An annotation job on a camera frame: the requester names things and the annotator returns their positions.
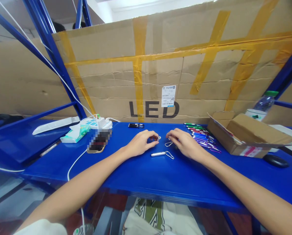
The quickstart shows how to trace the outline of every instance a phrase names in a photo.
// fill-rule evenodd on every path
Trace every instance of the yellow packing tape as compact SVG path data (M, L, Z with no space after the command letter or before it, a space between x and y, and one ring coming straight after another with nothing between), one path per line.
M193 82L190 94L191 95L197 95L199 92L199 89L201 87L201 84L204 82L212 63L214 62L214 59L218 53L218 45L221 40L222 34L224 32L225 25L227 23L228 17L230 16L230 11L220 11L217 17L217 20L215 21L210 41L208 43L208 46L212 46L212 50L208 50L206 52L204 61L201 64L201 67L199 68L199 71L197 73L197 76Z
M279 0L264 1L245 39L252 40L260 38L262 30L266 26L278 2ZM235 71L231 92L225 104L225 111L231 111L233 109L235 101L245 87L247 80L252 75L265 49L262 45L256 45L253 51L246 51L244 53Z
M69 61L72 63L76 62L75 55L74 55L73 49L71 47L67 33L65 31L60 32L59 36L60 36L60 39L62 41L62 45L64 47L64 50L69 58ZM84 96L85 100L87 101L87 103L90 107L91 113L96 114L96 111L95 111L94 106L92 104L92 100L91 100L90 96L88 95L87 90L86 90L84 83L82 81L82 78L80 76L78 66L76 64L73 64L70 66L70 68L72 69L73 75L75 77L75 80L76 80L79 88L80 88L80 91L82 92L82 95Z
M133 63L134 69L138 120L139 122L143 122L143 90L141 71L143 61L172 59L205 53L206 55L204 57L204 61L201 64L200 70L198 71L195 81L193 82L193 86L190 90L190 94L197 95L202 82L205 80L212 66L212 63L215 60L216 54L219 51L245 50L245 53L234 74L230 95L226 102L225 110L229 111L233 109L234 102L238 99L238 96L247 83L247 80L252 75L264 50L279 50L279 53L275 59L275 63L280 67L284 65L284 63L292 54L292 31L265 36L260 35L278 2L279 0L264 1L261 9L258 11L253 25L251 26L251 29L249 30L248 35L245 38L221 41L222 34L230 16L230 11L220 11L211 34L210 41L208 43L176 48L174 52L155 55L145 55L145 41L148 22L147 16L134 18L132 21L135 39L135 56L85 61L75 61L75 58L72 58L70 59L70 62L65 63L65 65L66 67L71 67L74 70L75 77L80 78L77 66L94 63L131 61ZM67 52L72 50L71 46L65 46L65 49ZM84 87L84 85L82 86L81 78L78 83L79 82L80 88Z
M139 18L134 18L132 21L135 41L135 55L145 55L145 41L148 18L147 16L143 16ZM140 57L133 59L133 73L138 121L144 122L142 60Z
M231 111L233 109L235 101L256 68L264 50L265 47L261 45L253 51L245 51L235 71L231 92L225 104L225 111Z

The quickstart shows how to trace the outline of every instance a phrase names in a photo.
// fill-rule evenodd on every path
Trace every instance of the blue table surface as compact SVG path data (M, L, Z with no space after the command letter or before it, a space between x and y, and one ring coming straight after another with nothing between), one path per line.
M32 135L40 125L53 120L38 119L29 123L22 123L0 132L0 149L22 163L36 154L40 154L46 147L58 141L70 128L68 126Z
M128 128L127 125L128 123L124 122L115 123L105 150L99 154L85 153L72 168L70 178L113 154L143 130ZM124 162L107 178L102 187L118 192L130 192L133 196L187 205L206 205L209 208L228 211L245 211L236 196L209 170L186 158L172 146L164 146L168 142L166 133L176 127L185 130L182 124L145 123L145 129L154 130L162 137L160 143L143 155ZM46 182L67 181L70 166L86 150L88 142L89 138L83 138L77 144L61 143L28 167L23 174ZM221 145L219 149L222 153L211 153L292 204L292 156L281 150L275 153L290 164L290 167L281 169L263 159L230 155ZM151 153L161 151L170 151L175 159L167 156L150 157Z

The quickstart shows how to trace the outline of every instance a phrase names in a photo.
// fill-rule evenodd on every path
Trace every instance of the bottle cap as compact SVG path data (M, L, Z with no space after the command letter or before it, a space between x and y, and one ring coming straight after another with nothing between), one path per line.
M277 96L278 93L279 93L278 91L266 91L264 95L275 97Z

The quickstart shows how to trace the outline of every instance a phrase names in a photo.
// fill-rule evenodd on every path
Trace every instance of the pile of pens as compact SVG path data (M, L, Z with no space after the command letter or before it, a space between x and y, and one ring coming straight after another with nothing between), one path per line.
M213 152L221 153L217 149L216 139L210 135L210 132L200 125L192 123L184 123L187 129L191 132L193 139L202 147L210 149Z

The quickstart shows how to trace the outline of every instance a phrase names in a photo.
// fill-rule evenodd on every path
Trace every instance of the barcode label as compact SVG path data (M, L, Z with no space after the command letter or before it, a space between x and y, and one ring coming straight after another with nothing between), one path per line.
M176 86L164 86L162 88L161 107L173 107Z

